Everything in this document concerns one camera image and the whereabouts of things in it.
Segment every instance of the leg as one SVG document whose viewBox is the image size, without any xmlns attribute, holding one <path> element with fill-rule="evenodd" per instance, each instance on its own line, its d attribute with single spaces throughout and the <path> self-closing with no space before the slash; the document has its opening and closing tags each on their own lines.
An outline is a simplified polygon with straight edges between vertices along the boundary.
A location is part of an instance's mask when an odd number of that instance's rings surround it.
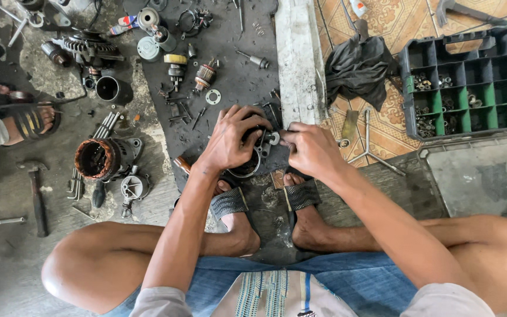
<svg viewBox="0 0 507 317">
<path fill-rule="evenodd" d="M 285 185 L 302 182 L 285 178 Z M 297 211 L 293 242 L 321 252 L 381 251 L 364 227 L 327 225 L 314 206 Z M 495 313 L 507 311 L 507 219 L 492 215 L 422 220 L 420 223 L 445 245 Z"/>
<path fill-rule="evenodd" d="M 217 193 L 230 190 L 219 182 Z M 245 213 L 222 217 L 227 234 L 205 234 L 201 255 L 240 257 L 259 248 Z M 42 283 L 52 295 L 75 306 L 107 313 L 144 279 L 163 227 L 102 222 L 74 231 L 46 259 Z"/>
</svg>

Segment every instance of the tool box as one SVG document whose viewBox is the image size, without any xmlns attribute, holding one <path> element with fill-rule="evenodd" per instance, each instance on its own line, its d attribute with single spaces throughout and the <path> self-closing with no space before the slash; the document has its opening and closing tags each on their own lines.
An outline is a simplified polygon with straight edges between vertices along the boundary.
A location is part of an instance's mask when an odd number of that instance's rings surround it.
<svg viewBox="0 0 507 317">
<path fill-rule="evenodd" d="M 471 40 L 482 44 L 447 51 Z M 507 26 L 410 40 L 399 57 L 408 136 L 442 141 L 507 131 Z"/>
</svg>

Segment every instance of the foot of another person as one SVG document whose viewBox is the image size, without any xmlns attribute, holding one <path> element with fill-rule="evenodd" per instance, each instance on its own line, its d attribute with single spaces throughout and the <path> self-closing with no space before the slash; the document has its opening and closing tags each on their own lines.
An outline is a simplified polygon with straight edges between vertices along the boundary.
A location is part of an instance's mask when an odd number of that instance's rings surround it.
<svg viewBox="0 0 507 317">
<path fill-rule="evenodd" d="M 212 197 L 231 190 L 230 184 L 225 181 L 218 181 L 215 192 Z M 236 243 L 243 249 L 243 257 L 254 254 L 260 246 L 260 239 L 257 233 L 252 229 L 246 213 L 231 213 L 222 216 L 220 219 L 228 228 L 229 234 L 235 236 Z"/>
<path fill-rule="evenodd" d="M 44 130 L 42 130 L 41 134 L 44 134 L 52 127 L 55 115 L 54 108 L 50 105 L 39 106 L 38 112 L 40 113 L 44 124 Z M 11 146 L 24 140 L 23 136 L 17 129 L 17 125 L 15 124 L 15 119 L 13 119 L 13 117 L 4 118 L 2 121 L 9 133 L 9 141 L 4 143 L 5 146 Z"/>
<path fill-rule="evenodd" d="M 283 176 L 285 186 L 302 184 L 305 180 L 293 173 Z M 328 225 L 322 220 L 314 205 L 296 211 L 297 222 L 292 231 L 292 242 L 299 248 L 318 250 L 327 241 Z"/>
</svg>

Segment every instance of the denim shorts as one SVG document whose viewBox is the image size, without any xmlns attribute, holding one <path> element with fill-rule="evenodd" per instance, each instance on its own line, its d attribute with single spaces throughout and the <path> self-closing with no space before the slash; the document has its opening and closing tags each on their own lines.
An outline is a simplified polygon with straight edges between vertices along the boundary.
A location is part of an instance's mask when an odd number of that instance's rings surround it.
<svg viewBox="0 0 507 317">
<path fill-rule="evenodd" d="M 317 256 L 285 267 L 240 258 L 199 258 L 185 301 L 194 317 L 209 317 L 243 272 L 287 269 L 316 277 L 341 297 L 359 317 L 398 317 L 418 291 L 384 252 L 350 252 Z M 128 317 L 138 287 L 105 317 Z"/>
</svg>

